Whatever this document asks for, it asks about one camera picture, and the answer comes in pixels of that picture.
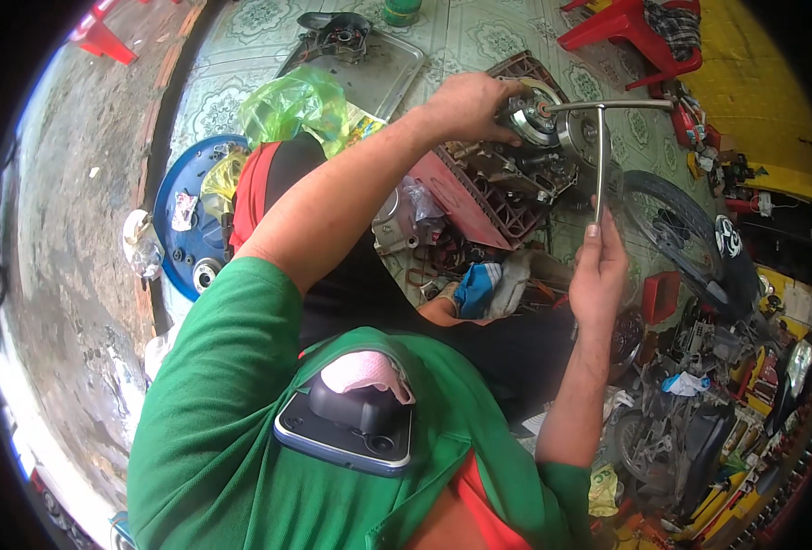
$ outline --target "pink cloth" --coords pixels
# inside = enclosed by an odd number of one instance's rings
[[[372,385],[379,391],[390,389],[403,405],[415,403],[400,369],[380,351],[355,351],[341,356],[321,370],[321,380],[336,393]]]

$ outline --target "motorcycle engine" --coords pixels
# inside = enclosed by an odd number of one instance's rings
[[[521,139],[521,147],[508,143],[448,142],[445,148],[475,178],[505,190],[513,201],[533,200],[553,204],[570,187],[595,191],[598,166],[598,122],[595,111],[552,112],[552,105],[565,103],[548,85],[534,78],[520,78],[530,90],[525,97],[510,98],[497,122]],[[605,158],[610,159],[610,140]],[[619,197],[622,169],[609,162],[609,189]]]

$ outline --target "yellow wall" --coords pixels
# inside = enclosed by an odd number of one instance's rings
[[[702,67],[678,76],[707,121],[769,176],[748,182],[812,200],[812,109],[785,58],[738,0],[701,0]]]

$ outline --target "person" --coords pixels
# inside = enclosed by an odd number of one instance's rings
[[[137,426],[127,495],[137,547],[591,544],[588,467],[627,268],[610,213],[587,226],[570,313],[485,326],[439,326],[416,313],[368,232],[434,146],[519,145],[493,117],[523,92],[518,81],[460,74],[326,162],[307,135],[254,151],[236,193],[240,247],[183,322]],[[527,338],[544,343],[526,346]],[[550,380],[563,349],[566,368],[532,457],[510,434],[502,403],[540,395],[528,386]],[[412,462],[400,477],[324,462],[273,434],[297,388],[366,350],[390,358],[414,397]]]

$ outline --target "wet pavement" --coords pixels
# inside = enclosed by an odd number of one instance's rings
[[[8,200],[8,330],[65,455],[114,509],[126,508],[129,449],[147,383],[151,320],[137,308],[121,247],[147,106],[189,2],[122,3],[108,27],[139,56],[129,66],[65,44],[18,131]]]

